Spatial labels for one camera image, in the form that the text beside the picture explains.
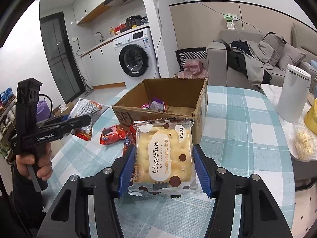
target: metal screw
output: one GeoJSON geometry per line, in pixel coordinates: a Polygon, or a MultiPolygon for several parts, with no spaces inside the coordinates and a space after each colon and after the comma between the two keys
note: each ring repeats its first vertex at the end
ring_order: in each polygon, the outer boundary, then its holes
{"type": "Polygon", "coordinates": [[[217,169],[217,172],[220,173],[220,174],[225,174],[227,172],[227,170],[225,168],[223,168],[223,167],[219,167],[217,169]]]}
{"type": "Polygon", "coordinates": [[[78,175],[72,175],[71,177],[69,177],[71,181],[76,181],[77,178],[78,178],[78,175]]]}
{"type": "Polygon", "coordinates": [[[104,174],[110,174],[112,172],[112,169],[110,167],[107,167],[103,170],[104,174]]]}
{"type": "Polygon", "coordinates": [[[260,177],[257,174],[252,175],[252,179],[258,181],[260,177]]]}

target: teal and white tablecloth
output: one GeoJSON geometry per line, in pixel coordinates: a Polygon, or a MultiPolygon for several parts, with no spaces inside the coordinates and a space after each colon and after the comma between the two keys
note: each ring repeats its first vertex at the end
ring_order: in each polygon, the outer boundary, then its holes
{"type": "MultiPolygon", "coordinates": [[[[122,91],[109,105],[114,104],[122,91]]],[[[66,180],[72,175],[96,174],[122,155],[123,141],[109,146],[99,144],[104,127],[118,124],[111,108],[93,126],[90,142],[75,136],[53,158],[53,176],[43,192],[51,205],[66,180]]],[[[200,145],[218,166],[234,175],[257,173],[280,206],[290,228],[294,217],[294,175],[278,114],[263,94],[240,88],[209,86],[208,110],[200,145]]],[[[93,199],[89,198],[91,236],[97,237],[93,199]]],[[[148,198],[125,194],[115,199],[125,237],[176,238],[204,237],[214,200],[206,194],[183,198],[148,198]]],[[[236,206],[231,237],[238,237],[241,196],[236,206]]]]}

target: sofa armrest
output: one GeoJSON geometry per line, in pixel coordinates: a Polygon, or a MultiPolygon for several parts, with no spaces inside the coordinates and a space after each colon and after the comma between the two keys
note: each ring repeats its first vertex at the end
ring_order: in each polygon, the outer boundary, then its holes
{"type": "Polygon", "coordinates": [[[209,85],[227,86],[227,49],[223,43],[211,42],[207,48],[209,85]]]}
{"type": "Polygon", "coordinates": [[[312,81],[310,83],[309,92],[313,93],[314,82],[316,78],[316,70],[313,66],[311,66],[308,62],[301,62],[298,65],[299,68],[308,72],[312,76],[312,81]]]}

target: blue shoe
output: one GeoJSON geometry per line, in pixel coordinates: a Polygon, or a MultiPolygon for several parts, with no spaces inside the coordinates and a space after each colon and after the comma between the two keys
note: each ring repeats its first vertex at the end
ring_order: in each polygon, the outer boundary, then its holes
{"type": "Polygon", "coordinates": [[[3,106],[5,106],[7,104],[7,102],[8,102],[7,93],[5,91],[1,92],[0,93],[0,98],[1,98],[3,106]]]}
{"type": "Polygon", "coordinates": [[[8,87],[7,90],[5,91],[5,93],[7,94],[7,98],[8,98],[9,101],[14,96],[11,87],[8,87]]]}

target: purple bag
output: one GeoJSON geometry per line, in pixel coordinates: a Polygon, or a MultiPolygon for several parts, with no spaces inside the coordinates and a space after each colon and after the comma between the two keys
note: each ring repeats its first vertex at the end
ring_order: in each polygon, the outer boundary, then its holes
{"type": "Polygon", "coordinates": [[[40,100],[36,107],[36,121],[43,121],[50,117],[51,109],[47,105],[45,99],[40,100]]]}

